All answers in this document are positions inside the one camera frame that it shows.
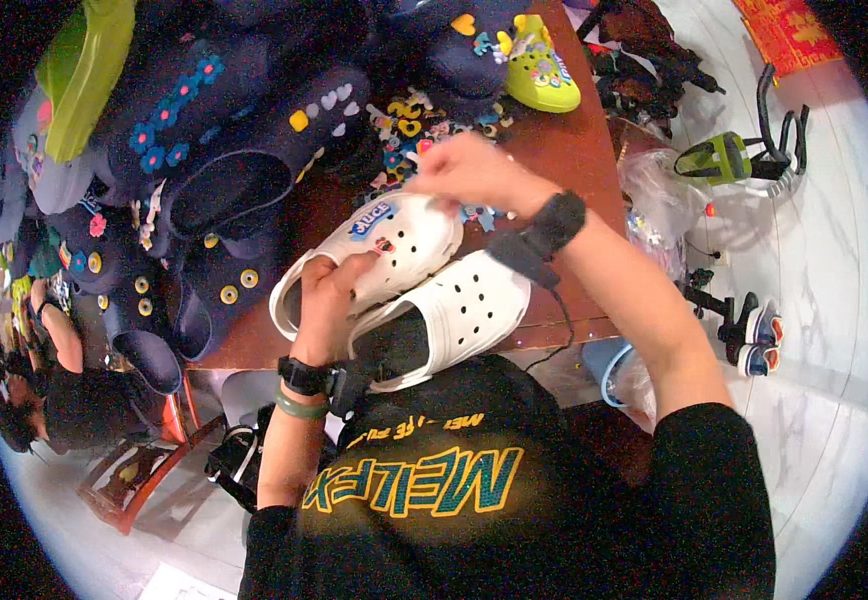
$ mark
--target lime green clog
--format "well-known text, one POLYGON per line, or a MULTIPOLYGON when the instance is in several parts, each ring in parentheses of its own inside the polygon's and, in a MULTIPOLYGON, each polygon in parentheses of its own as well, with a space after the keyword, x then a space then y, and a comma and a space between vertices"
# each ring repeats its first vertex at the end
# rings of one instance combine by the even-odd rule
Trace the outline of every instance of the lime green clog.
POLYGON ((513 19, 517 35, 508 60, 507 93, 545 113, 570 113, 581 104, 581 90, 554 52, 550 33, 538 14, 513 19))
POLYGON ((51 101, 44 152, 57 163, 78 156, 115 88, 134 34, 136 0, 83 0, 34 72, 51 101))

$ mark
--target black metal stand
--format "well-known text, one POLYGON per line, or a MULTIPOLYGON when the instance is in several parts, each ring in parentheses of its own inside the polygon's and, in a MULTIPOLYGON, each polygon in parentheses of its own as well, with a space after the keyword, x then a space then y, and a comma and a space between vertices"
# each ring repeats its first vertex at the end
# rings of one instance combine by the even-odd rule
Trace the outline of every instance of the black metal stand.
POLYGON ((740 347, 745 342, 747 322, 751 318, 751 311, 761 305, 758 295, 754 292, 748 292, 744 296, 744 303, 740 308, 740 316, 737 322, 735 322, 735 299, 732 296, 718 299, 699 289, 697 285, 699 282, 700 277, 698 277, 698 271, 695 270, 690 276, 690 283, 678 282, 680 294, 683 294, 692 304, 697 305, 697 308, 694 309, 694 314, 697 315, 698 319, 704 317, 705 309, 717 313, 724 319, 721 326, 717 327, 717 339, 724 342, 728 363, 736 367, 738 366, 740 347))

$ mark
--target black wrist strap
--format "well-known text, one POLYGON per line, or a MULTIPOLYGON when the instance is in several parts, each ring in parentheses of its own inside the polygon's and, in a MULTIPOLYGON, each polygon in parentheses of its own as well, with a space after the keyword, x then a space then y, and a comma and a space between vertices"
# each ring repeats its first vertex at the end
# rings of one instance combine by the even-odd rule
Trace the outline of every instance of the black wrist strap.
POLYGON ((587 209, 584 200, 571 190, 555 194, 524 229, 524 239, 539 257, 548 261, 581 231, 587 209))
POLYGON ((331 367, 310 366, 296 358, 281 356, 277 359, 277 373, 288 390, 302 396, 317 396, 327 391, 325 384, 331 367))
POLYGON ((502 231, 488 243, 488 254, 546 290, 561 278, 548 263, 584 228, 587 207, 572 191, 555 194, 521 231, 502 231))
POLYGON ((49 297, 47 297, 47 296, 45 295, 45 296, 44 296, 44 302, 42 302, 42 303, 40 304, 40 307, 37 308, 37 312, 36 312, 37 320, 40 321, 42 324, 44 323, 44 321, 43 321, 42 318, 41 318, 41 313, 44 312, 44 306, 48 306, 48 305, 50 305, 50 306, 54 306, 57 310, 61 310, 61 307, 60 307, 60 306, 57 306, 57 305, 54 303, 54 301, 53 301, 52 299, 50 299, 49 297))

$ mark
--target black wristwatch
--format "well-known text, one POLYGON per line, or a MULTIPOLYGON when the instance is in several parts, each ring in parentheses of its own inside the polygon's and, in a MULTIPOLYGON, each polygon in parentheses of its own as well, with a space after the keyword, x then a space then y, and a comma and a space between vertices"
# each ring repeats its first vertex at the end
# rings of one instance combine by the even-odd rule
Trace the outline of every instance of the black wristwatch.
POLYGON ((277 374, 284 380, 284 385, 301 396, 325 394, 331 371, 330 366, 310 366, 290 356, 277 359, 277 374))

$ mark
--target pink flower charm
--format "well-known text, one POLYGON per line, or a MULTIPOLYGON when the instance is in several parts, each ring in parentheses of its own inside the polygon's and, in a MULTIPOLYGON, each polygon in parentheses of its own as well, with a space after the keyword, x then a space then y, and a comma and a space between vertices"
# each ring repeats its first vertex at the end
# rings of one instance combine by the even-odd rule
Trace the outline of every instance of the pink flower charm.
POLYGON ((104 229, 108 226, 108 220, 104 218, 104 215, 101 213, 97 213, 90 220, 90 236, 91 237, 101 237, 104 235, 104 229))

